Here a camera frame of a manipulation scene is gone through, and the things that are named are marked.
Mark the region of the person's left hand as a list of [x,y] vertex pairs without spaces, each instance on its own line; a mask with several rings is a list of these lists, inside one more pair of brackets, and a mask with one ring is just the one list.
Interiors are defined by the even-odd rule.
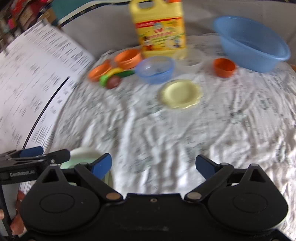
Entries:
[[19,214],[25,194],[16,185],[3,185],[1,190],[1,239],[18,237],[26,229]]

